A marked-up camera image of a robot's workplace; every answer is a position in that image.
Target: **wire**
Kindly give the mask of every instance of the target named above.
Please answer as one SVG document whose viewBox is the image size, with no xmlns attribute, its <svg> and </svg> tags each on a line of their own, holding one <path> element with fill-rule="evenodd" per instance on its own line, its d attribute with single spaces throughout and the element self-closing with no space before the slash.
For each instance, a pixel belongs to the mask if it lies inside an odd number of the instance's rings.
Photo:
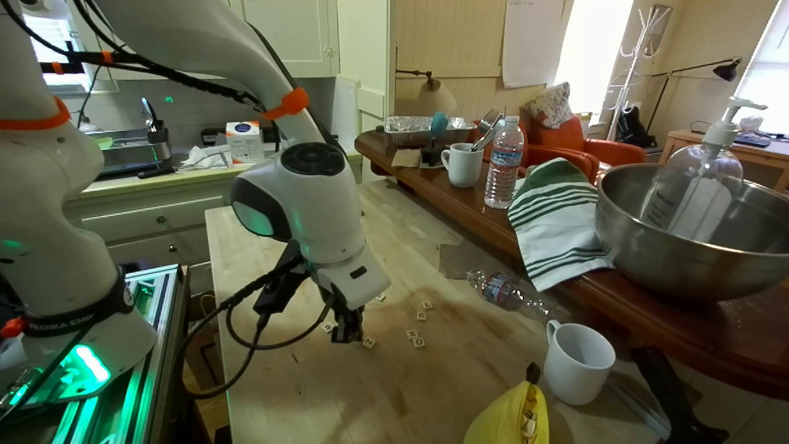
<svg viewBox="0 0 789 444">
<path fill-rule="evenodd" d="M 4 302 L 4 299 L 0 299 L 0 305 L 4 305 L 4 308 L 11 308 L 11 312 L 16 312 L 16 313 L 23 313 L 23 305 L 20 305 L 20 303 Z"/>
<path fill-rule="evenodd" d="M 20 403 L 16 403 L 12 406 L 9 406 L 0 416 L 0 430 L 4 424 L 17 411 L 23 409 L 31 397 L 49 381 L 49 374 L 55 372 L 55 367 L 71 353 L 71 347 L 94 328 L 94 324 L 84 325 L 60 353 L 55 361 L 49 361 L 49 366 L 46 367 L 46 372 L 39 377 L 34 377 L 31 383 L 31 387 L 23 392 Z"/>
<path fill-rule="evenodd" d="M 91 87 L 89 87 L 89 92 L 84 94 L 83 106 L 80 106 L 80 110 L 76 110 L 76 128 L 83 128 L 84 108 L 89 106 L 89 101 L 91 101 L 91 96 L 94 96 L 100 73 L 102 73 L 102 64 L 97 67 L 94 78 L 91 78 Z"/>
<path fill-rule="evenodd" d="M 47 50 L 52 50 L 52 51 L 57 51 L 57 54 L 62 54 L 62 57 L 69 57 L 67 50 L 55 48 L 49 40 L 39 38 L 33 27 L 28 27 L 28 22 L 17 14 L 17 9 L 11 8 L 11 0 L 0 0 L 0 3 L 4 3 L 9 18 L 11 18 L 17 27 L 23 27 L 26 34 L 31 34 L 34 43 L 46 44 Z"/>
<path fill-rule="evenodd" d="M 292 77 L 288 67 L 280 60 L 274 44 L 264 38 L 263 29 L 256 29 L 251 22 L 248 22 L 249 29 L 259 38 L 259 43 L 267 48 L 267 51 L 272 54 L 274 64 L 280 67 L 280 71 L 286 77 L 286 81 L 292 83 L 292 88 L 296 88 L 296 78 Z M 319 133 L 323 135 L 323 143 L 337 146 L 345 154 L 345 149 L 325 131 L 325 125 L 314 117 L 311 108 L 306 108 L 306 113 L 311 117 L 311 120 L 317 124 Z"/>
<path fill-rule="evenodd" d="M 100 25 L 97 20 L 89 14 L 89 9 L 84 8 L 86 0 L 75 0 L 80 14 L 84 18 L 84 22 L 91 27 L 91 32 L 104 40 L 115 51 L 120 54 L 128 54 L 122 44 L 116 44 Z M 213 83 L 213 81 L 203 81 L 203 78 L 196 78 L 190 73 L 182 73 L 182 71 L 175 71 L 171 67 L 164 67 L 144 54 L 134 54 L 144 67 L 148 67 L 153 73 L 160 73 L 160 77 L 168 77 L 174 81 L 180 81 L 185 87 L 194 87 L 194 88 L 201 88 L 201 92 L 210 92 L 210 94 L 221 94 L 221 96 L 230 96 L 240 103 L 255 103 L 259 106 L 259 101 L 249 94 L 249 92 L 238 92 L 238 88 L 227 88 L 223 83 Z"/>
<path fill-rule="evenodd" d="M 263 332 L 264 332 L 264 328 L 259 325 L 259 328 L 255 330 L 255 342 L 263 339 Z M 242 374 L 248 372 L 251 358 L 255 358 L 255 347 L 248 351 L 245 363 L 238 367 L 238 372 L 235 372 L 230 381 L 226 381 L 223 386 L 218 386 L 218 387 L 213 387 L 213 390 L 208 390 L 208 392 L 190 392 L 185 386 L 182 386 L 182 390 L 185 390 L 190 397 L 196 397 L 196 399 L 218 397 L 218 394 L 227 392 L 232 386 L 238 386 L 238 383 L 242 381 Z"/>
<path fill-rule="evenodd" d="M 300 340 L 304 340 L 306 335 L 311 335 L 323 321 L 325 321 L 325 315 L 329 315 L 329 312 L 330 312 L 330 305 L 323 305 L 323 312 L 319 313 L 319 318 L 304 330 L 304 332 L 300 332 L 300 335 L 295 335 L 295 339 L 288 339 L 288 340 L 281 340 L 281 342 L 256 342 L 256 340 L 245 340 L 240 332 L 238 332 L 238 328 L 232 325 L 232 312 L 235 312 L 238 305 L 232 305 L 232 308 L 227 308 L 227 313 L 226 313 L 226 325 L 227 325 L 227 330 L 230 330 L 230 335 L 240 342 L 240 346 L 245 346 L 245 347 L 249 347 L 249 351 L 276 351 L 276 347 L 286 347 L 286 346 L 295 346 L 295 342 L 300 342 Z"/>
<path fill-rule="evenodd" d="M 190 342 L 196 340 L 196 335 L 213 321 L 218 318 L 223 312 L 232 312 L 235 305 L 240 305 L 248 297 L 251 297 L 256 289 L 267 286 L 270 281 L 280 279 L 281 273 L 286 273 L 288 270 L 300 267 L 304 261 L 304 257 L 295 257 L 288 261 L 281 261 L 276 265 L 270 273 L 249 281 L 248 286 L 242 286 L 238 294 L 232 294 L 230 299 L 226 299 L 213 313 L 208 313 L 205 318 L 198 321 L 198 325 L 187 332 L 187 339 L 182 340 L 180 351 L 177 351 L 177 369 L 175 374 L 180 374 L 180 387 L 185 394 L 196 397 L 196 399 L 210 399 L 210 397 L 218 397 L 223 392 L 227 392 L 235 383 L 240 383 L 240 377 L 248 372 L 249 363 L 251 363 L 251 355 L 255 355 L 255 347 L 249 347 L 242 367 L 223 386 L 208 390 L 208 392 L 194 392 L 185 381 L 182 381 L 182 367 L 185 367 L 185 355 L 187 355 L 187 347 Z M 264 332 L 264 325 L 259 324 L 256 325 L 256 332 L 255 332 L 255 340 L 251 346 L 259 342 L 259 335 Z"/>
<path fill-rule="evenodd" d="M 104 13 L 97 8 L 94 0 L 89 0 L 89 8 L 91 8 L 91 13 L 104 22 L 104 27 L 111 27 L 111 25 L 106 22 Z"/>
</svg>

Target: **wooden countertop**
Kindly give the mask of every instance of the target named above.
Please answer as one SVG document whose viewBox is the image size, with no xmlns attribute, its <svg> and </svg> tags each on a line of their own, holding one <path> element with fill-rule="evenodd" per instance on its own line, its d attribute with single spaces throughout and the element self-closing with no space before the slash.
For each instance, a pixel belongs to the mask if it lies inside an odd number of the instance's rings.
<svg viewBox="0 0 789 444">
<path fill-rule="evenodd" d="M 481 188 L 449 188 L 443 170 L 392 168 L 394 149 L 386 133 L 364 133 L 359 150 L 497 257 L 520 265 L 518 242 L 504 213 L 481 210 Z M 789 281 L 709 308 L 656 299 L 616 272 L 584 273 L 563 283 L 561 291 L 573 294 L 639 342 L 656 346 L 711 377 L 789 399 Z"/>
<path fill-rule="evenodd" d="M 513 387 L 530 361 L 544 363 L 544 321 L 487 303 L 467 281 L 440 272 L 440 247 L 465 242 L 456 229 L 387 182 L 365 184 L 361 201 L 371 250 L 392 279 L 365 308 L 365 332 L 377 346 L 337 346 L 319 328 L 292 347 L 259 353 L 227 394 L 235 442 L 459 444 L 472 419 Z M 208 213 L 208 234 L 221 302 L 270 272 L 285 250 L 245 231 L 227 208 Z M 414 318 L 422 302 L 435 305 L 428 324 Z M 255 330 L 249 303 L 235 315 L 248 339 Z M 309 281 L 286 313 L 272 318 L 264 340 L 301 332 L 319 312 L 322 297 Z M 410 342 L 412 328 L 428 347 Z M 221 346 L 226 374 L 232 374 L 245 347 L 226 324 Z M 553 437 L 656 442 L 611 392 L 584 409 L 553 403 Z"/>
</svg>

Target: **green striped towel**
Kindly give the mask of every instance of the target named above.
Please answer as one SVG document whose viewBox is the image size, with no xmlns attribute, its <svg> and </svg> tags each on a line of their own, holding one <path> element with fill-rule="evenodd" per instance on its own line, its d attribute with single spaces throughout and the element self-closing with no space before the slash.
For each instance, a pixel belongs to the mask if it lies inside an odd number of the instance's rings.
<svg viewBox="0 0 789 444">
<path fill-rule="evenodd" d="M 509 220 L 539 291 L 611 270 L 595 234 L 597 188 L 566 157 L 539 166 L 515 189 Z"/>
</svg>

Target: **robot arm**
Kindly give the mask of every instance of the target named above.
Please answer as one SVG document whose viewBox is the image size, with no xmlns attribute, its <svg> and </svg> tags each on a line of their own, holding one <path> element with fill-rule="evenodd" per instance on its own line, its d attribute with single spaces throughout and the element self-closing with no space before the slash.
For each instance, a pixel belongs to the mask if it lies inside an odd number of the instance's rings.
<svg viewBox="0 0 789 444">
<path fill-rule="evenodd" d="M 65 201 L 100 175 L 102 154 L 47 92 L 31 38 L 17 27 L 20 6 L 0 3 L 0 204 L 9 210 L 0 217 L 0 276 L 33 321 L 16 340 L 23 353 L 12 355 L 4 342 L 0 386 L 9 374 L 16 381 L 20 366 L 57 363 L 55 351 L 89 346 L 84 372 L 94 363 L 106 367 L 102 381 L 80 390 L 94 394 L 134 367 L 157 335 L 123 297 L 123 276 L 102 238 L 62 215 Z M 295 94 L 274 51 L 221 0 L 94 3 L 110 27 L 157 64 L 235 78 L 264 108 L 280 108 Z M 280 128 L 296 146 L 238 177 L 235 210 L 255 234 L 288 242 L 286 255 L 304 257 L 304 276 L 322 286 L 339 321 L 361 332 L 364 305 L 390 281 L 364 238 L 345 154 L 329 143 L 309 108 L 280 118 Z"/>
<path fill-rule="evenodd" d="M 280 108 L 285 96 L 295 94 L 274 50 L 226 3 L 94 3 L 128 48 L 158 64 L 235 78 L 267 108 Z M 345 154 L 329 146 L 309 108 L 276 124 L 292 149 L 242 172 L 232 188 L 232 208 L 249 231 L 300 244 L 309 273 L 337 313 L 361 312 L 390 281 L 364 238 Z"/>
</svg>

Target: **orange object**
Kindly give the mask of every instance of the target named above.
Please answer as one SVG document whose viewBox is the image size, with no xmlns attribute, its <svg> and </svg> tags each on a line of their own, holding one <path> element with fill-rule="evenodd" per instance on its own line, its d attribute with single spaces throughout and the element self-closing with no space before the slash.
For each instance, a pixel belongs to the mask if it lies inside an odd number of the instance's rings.
<svg viewBox="0 0 789 444">
<path fill-rule="evenodd" d="M 5 321 L 5 325 L 0 328 L 0 339 L 17 339 L 26 330 L 26 318 L 11 318 Z"/>
<path fill-rule="evenodd" d="M 57 113 L 37 120 L 0 120 L 0 131 L 49 131 L 71 120 L 69 106 L 55 96 Z"/>
<path fill-rule="evenodd" d="M 648 154 L 632 143 L 588 139 L 579 118 L 566 120 L 561 128 L 545 128 L 539 120 L 520 118 L 526 133 L 524 170 L 541 166 L 551 157 L 568 157 L 578 166 L 589 182 L 597 182 L 603 172 L 611 166 L 647 162 Z"/>
<path fill-rule="evenodd" d="M 286 96 L 281 96 L 281 103 L 264 113 L 264 118 L 276 120 L 281 117 L 301 113 L 306 106 L 311 106 L 311 96 L 306 88 L 295 88 Z"/>
</svg>

